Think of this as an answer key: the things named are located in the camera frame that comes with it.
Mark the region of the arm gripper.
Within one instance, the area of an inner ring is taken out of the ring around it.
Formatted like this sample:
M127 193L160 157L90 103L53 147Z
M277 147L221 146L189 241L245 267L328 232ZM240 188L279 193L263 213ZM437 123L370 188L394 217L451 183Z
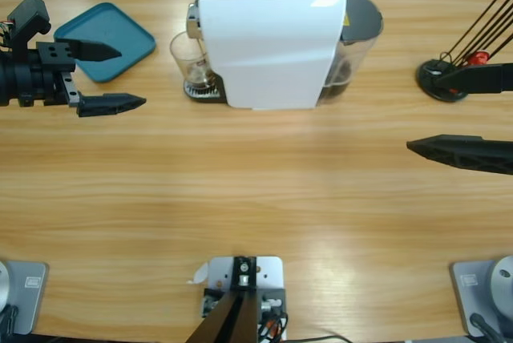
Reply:
M36 100L45 106L77 107L78 117L117 115L144 105L145 98L127 93L83 96L71 73L75 61L102 62L121 57L120 51L102 42L58 38L37 42L26 61L16 62L11 52L1 53L1 105L16 99L20 107L32 107Z

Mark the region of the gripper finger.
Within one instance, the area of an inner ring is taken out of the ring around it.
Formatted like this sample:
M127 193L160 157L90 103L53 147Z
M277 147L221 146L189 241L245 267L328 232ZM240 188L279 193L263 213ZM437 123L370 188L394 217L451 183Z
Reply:
M414 153L459 169L512 175L512 142L471 135L435 135L406 142Z
M512 63L469 66L452 71L434 82L444 90L467 94L498 94L512 91Z

